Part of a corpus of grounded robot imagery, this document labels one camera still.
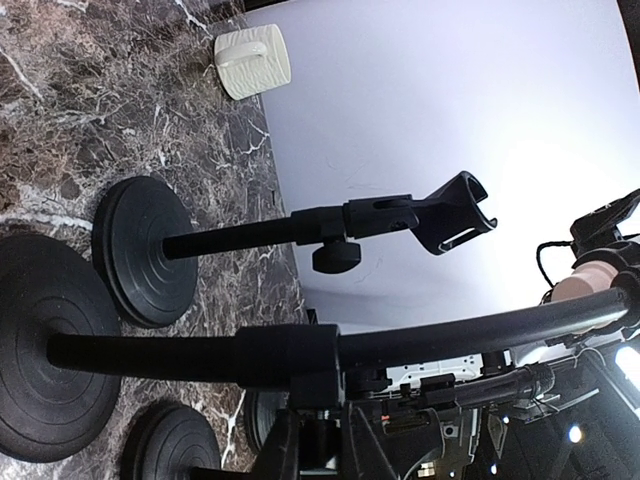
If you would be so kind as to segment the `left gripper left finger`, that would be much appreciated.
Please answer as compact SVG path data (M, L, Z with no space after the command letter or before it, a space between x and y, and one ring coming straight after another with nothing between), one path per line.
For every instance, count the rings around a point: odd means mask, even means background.
M294 480L299 478L299 416L281 412L252 469L258 480Z

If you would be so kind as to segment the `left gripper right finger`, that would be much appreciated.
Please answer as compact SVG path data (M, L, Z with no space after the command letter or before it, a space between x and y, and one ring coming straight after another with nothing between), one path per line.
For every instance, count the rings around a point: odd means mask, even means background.
M351 402L342 412L342 477L405 479L440 458L440 422L433 409L370 420Z

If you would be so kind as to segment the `black mic stand cream mic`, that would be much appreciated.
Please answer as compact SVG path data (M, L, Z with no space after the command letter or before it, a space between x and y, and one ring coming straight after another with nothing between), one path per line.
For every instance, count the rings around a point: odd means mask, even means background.
M503 350L639 320L639 269L601 292L443 324L341 335L334 325L244 327L230 337L125 337L105 284L65 243L1 242L1 450L55 462L104 429L125 377L287 391L303 409L341 403L343 372Z

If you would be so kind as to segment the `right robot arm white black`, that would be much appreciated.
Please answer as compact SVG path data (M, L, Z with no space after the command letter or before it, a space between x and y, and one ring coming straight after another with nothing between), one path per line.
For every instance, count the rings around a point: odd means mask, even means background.
M352 371L403 479L635 479L632 345L543 346Z

